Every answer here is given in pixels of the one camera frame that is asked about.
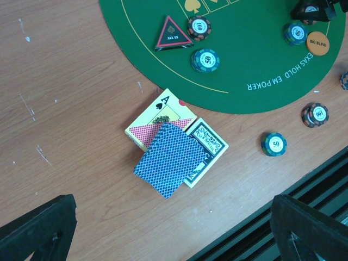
playing card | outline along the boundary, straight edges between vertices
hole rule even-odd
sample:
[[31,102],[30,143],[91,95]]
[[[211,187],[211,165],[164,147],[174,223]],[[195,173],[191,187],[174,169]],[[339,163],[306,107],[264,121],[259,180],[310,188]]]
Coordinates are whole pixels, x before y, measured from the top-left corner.
[[146,151],[164,122],[186,130],[197,116],[169,89],[154,100],[147,109],[125,130],[125,133]]
[[202,118],[199,118],[186,134],[202,145],[205,152],[204,160],[184,181],[187,186],[193,188],[226,151],[228,144]]
[[169,198],[204,159],[204,149],[179,127],[164,123],[134,173]]

wooden table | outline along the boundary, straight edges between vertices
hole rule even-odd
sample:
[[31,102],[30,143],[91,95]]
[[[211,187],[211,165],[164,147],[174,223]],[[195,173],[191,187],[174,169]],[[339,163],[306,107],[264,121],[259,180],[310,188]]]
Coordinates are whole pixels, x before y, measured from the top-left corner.
[[[345,40],[324,80],[284,108],[228,115],[189,105],[229,149],[193,189],[164,200],[133,174],[142,151],[124,134],[158,88],[122,54],[98,2],[5,1],[0,25],[0,226],[74,194],[68,260],[185,260],[348,144]],[[309,102],[328,107],[326,125],[302,123]],[[284,156],[262,153],[268,131],[287,138]]]

spade symbol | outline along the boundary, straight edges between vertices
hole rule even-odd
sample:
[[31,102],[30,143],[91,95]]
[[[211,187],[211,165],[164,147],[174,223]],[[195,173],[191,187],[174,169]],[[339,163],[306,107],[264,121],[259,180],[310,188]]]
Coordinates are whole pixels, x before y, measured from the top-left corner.
[[185,1],[185,9],[188,12],[194,11],[194,13],[198,13],[198,9],[201,7],[201,3],[198,0],[186,0]]
[[171,33],[171,34],[172,34],[172,33],[175,32],[175,29],[174,29],[173,26],[169,26],[167,31],[168,31],[168,33]]

black poker chip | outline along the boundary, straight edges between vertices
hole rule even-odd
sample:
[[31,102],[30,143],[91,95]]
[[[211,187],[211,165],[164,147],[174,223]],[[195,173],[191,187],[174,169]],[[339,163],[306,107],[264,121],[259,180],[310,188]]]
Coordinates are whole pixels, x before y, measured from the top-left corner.
[[[301,11],[305,13],[315,12],[319,11],[319,7],[315,4],[305,5]],[[316,24],[314,20],[301,20],[301,22],[308,25]]]
[[196,15],[190,18],[187,32],[192,39],[202,41],[212,32],[212,24],[205,17]]
[[321,103],[314,103],[309,107],[308,117],[316,125],[321,126],[328,121],[328,109]]
[[314,123],[314,122],[311,121],[311,119],[309,118],[309,110],[310,110],[310,107],[305,107],[305,108],[302,110],[301,118],[302,118],[303,124],[306,125],[306,126],[309,127],[309,128],[316,128],[316,127],[319,127],[320,125]]

green poker mat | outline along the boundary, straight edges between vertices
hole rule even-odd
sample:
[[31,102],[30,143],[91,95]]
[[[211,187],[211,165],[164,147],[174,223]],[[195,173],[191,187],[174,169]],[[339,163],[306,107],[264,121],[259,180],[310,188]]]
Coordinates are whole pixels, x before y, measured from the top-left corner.
[[[297,0],[100,0],[105,21],[125,56],[148,79],[178,98],[208,110],[261,113],[283,107],[311,91],[340,50],[345,14],[335,5],[331,22],[307,26],[327,35],[330,50],[312,56],[306,44],[290,46],[283,33]],[[189,48],[154,51],[166,16],[186,32],[188,18],[203,15],[212,33]],[[211,48],[220,56],[212,73],[196,72],[192,54]]]

